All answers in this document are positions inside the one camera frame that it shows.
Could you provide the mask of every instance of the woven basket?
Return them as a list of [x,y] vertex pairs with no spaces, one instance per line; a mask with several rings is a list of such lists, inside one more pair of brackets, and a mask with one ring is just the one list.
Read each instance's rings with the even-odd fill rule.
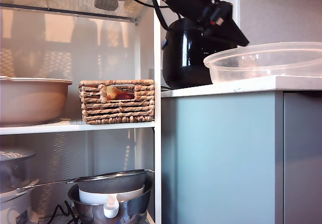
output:
[[[115,86],[134,99],[107,100],[107,86]],[[81,81],[79,97],[83,121],[87,124],[148,122],[154,115],[153,80]]]

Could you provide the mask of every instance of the mesh strainer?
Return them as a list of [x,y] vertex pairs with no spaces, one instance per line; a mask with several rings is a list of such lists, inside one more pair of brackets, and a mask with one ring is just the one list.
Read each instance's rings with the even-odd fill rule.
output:
[[46,184],[30,185],[16,190],[30,189],[37,186],[51,185],[58,183],[77,183],[80,190],[90,193],[122,193],[140,189],[146,179],[147,173],[153,170],[129,170],[122,172],[112,172],[103,175],[79,177],[69,180],[61,180]]
[[95,181],[77,181],[78,187],[80,190],[90,193],[123,193],[142,188],[146,179],[145,170],[130,170],[110,174],[118,176]]

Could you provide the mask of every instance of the black air fryer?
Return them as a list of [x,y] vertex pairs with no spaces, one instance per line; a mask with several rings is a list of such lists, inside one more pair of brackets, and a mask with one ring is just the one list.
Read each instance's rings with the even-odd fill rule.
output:
[[203,59],[237,45],[206,39],[187,19],[174,21],[162,43],[163,77],[171,89],[212,84]]

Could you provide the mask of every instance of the light blue cabinet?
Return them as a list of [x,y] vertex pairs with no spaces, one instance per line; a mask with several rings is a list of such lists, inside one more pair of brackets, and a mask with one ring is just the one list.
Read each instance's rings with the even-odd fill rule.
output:
[[163,98],[163,223],[322,223],[321,103],[286,92]]

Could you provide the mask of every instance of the rice cooker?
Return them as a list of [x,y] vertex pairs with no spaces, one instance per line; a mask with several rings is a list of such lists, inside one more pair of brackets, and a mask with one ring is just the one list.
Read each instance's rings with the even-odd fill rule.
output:
[[163,77],[171,89],[212,84],[203,59],[216,52],[236,48],[233,43],[203,37],[187,19],[174,21],[162,42]]
[[1,147],[0,150],[0,223],[35,224],[38,216],[31,209],[31,191],[15,190],[35,184],[30,178],[31,159],[35,151]]
[[0,203],[1,224],[37,224],[38,215],[31,209],[31,190]]

